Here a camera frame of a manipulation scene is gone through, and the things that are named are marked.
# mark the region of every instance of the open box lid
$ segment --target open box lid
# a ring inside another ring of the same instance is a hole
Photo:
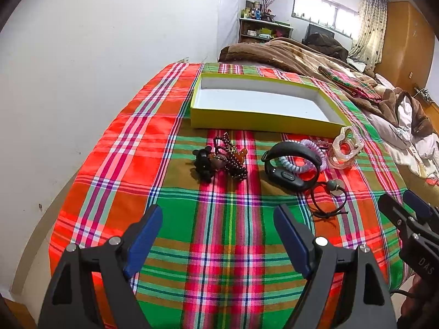
[[[202,73],[190,107],[194,128],[334,138],[350,125],[319,88],[262,76]]]

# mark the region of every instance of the plastic bracelet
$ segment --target plastic bracelet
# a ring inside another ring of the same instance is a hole
[[[352,140],[348,139],[344,141],[344,143],[347,143],[350,147],[350,149],[355,149],[355,144]],[[328,152],[328,164],[335,169],[345,169],[345,168],[351,168],[355,163],[355,157],[352,157],[346,161],[340,160],[335,151],[334,148],[331,148]]]
[[[311,140],[302,140],[300,142],[295,141],[295,140],[288,140],[288,141],[294,142],[294,143],[300,143],[300,144],[304,145],[305,147],[308,147],[309,149],[311,149],[322,160],[322,166],[320,168],[321,171],[324,171],[327,169],[328,163],[326,162],[326,156],[323,153],[323,151],[320,149],[320,147],[317,146],[313,141],[311,141]],[[288,160],[288,158],[285,156],[280,157],[279,160],[286,169],[288,169],[291,173],[295,173],[295,174],[302,174],[302,173],[306,173],[310,170],[316,169],[315,165],[313,165],[309,160],[305,160],[305,164],[303,166],[297,166],[294,161],[290,162]]]
[[[350,133],[353,135],[355,143],[348,138],[348,135]],[[351,151],[349,154],[342,153],[340,146],[343,143],[348,143],[351,147]],[[342,127],[340,135],[338,135],[332,143],[332,151],[334,152],[334,155],[339,162],[346,162],[355,159],[355,157],[361,152],[363,148],[364,143],[361,141],[359,135],[355,132],[355,130],[350,126]]]

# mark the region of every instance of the blue gripper pad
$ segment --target blue gripper pad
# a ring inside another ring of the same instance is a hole
[[[406,190],[403,194],[403,201],[414,210],[416,217],[419,220],[427,221],[430,219],[432,215],[431,206],[419,198],[415,193],[410,190]]]
[[[145,211],[142,219],[132,224],[124,234],[129,233],[128,238],[131,242],[127,251],[126,265],[123,273],[127,279],[132,278],[142,269],[149,251],[163,223],[163,212],[159,206],[153,205]]]
[[[281,206],[276,206],[274,209],[274,226],[287,250],[288,257],[295,271],[301,273],[307,279],[312,273],[309,265],[309,253],[288,216],[285,214],[285,211],[289,211],[288,207],[284,206],[284,209],[283,211]]]

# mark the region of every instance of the fitness tracker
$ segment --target fitness tracker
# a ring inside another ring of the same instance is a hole
[[[309,160],[317,169],[316,175],[311,180],[304,181],[287,169],[275,167],[271,164],[272,159],[282,156],[297,156]],[[271,150],[264,153],[262,161],[264,162],[265,173],[267,173],[270,181],[294,192],[304,192],[311,189],[319,179],[322,165],[321,158],[311,149],[300,143],[288,141],[274,145]]]

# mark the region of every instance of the wooden wardrobe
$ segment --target wooden wardrobe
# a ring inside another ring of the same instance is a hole
[[[383,56],[374,72],[394,86],[414,93],[424,88],[432,66],[435,34],[409,2],[389,2]]]

